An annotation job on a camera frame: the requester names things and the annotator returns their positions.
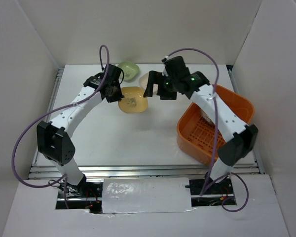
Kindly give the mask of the yellow square plate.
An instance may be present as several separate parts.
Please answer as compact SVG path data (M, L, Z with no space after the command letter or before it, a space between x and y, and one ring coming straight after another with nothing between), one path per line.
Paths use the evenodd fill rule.
M123 87L124 98L118 102L119 108L128 114L143 113L148 108L148 99L144 97L144 89L138 86Z

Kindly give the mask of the orange plastic bin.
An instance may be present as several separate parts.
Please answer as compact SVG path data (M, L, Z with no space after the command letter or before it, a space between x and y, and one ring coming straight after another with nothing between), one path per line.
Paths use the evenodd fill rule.
M241 120L250 123L255 110L249 100L220 85L216 92ZM195 103L190 104L178 121L177 134L178 147L184 153L204 165L210 165L215 126L203 118L201 109Z

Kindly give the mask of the brown plate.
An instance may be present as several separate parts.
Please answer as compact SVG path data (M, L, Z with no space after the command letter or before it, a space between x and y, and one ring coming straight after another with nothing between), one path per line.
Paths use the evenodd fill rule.
M201 117L208 123L208 124L214 124L213 121L210 119L210 117L202 110L200 109Z

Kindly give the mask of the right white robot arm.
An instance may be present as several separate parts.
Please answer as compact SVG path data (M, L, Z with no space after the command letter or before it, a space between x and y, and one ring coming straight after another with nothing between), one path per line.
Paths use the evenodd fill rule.
M236 115L217 94L217 85L210 83L200 71L191 73L183 57L163 59L162 72L149 71L144 97L153 95L153 87L162 100L176 100L180 93L199 107L215 125L213 152L216 161L210 162L205 188L217 193L222 188L222 179L235 164L253 149L258 128L249 125Z

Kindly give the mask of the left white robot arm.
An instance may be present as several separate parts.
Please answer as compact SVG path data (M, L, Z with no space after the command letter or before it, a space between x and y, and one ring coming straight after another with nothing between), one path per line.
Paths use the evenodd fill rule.
M124 97L120 87L120 79L124 78L121 68L108 64L103 71L89 77L81 91L58 116L49 122L41 121L37 125L38 151L51 161L57 170L67 178L67 185L76 197L84 196L95 185L87 182L74 160L75 146L71 137L89 114L103 100L107 102L121 101Z

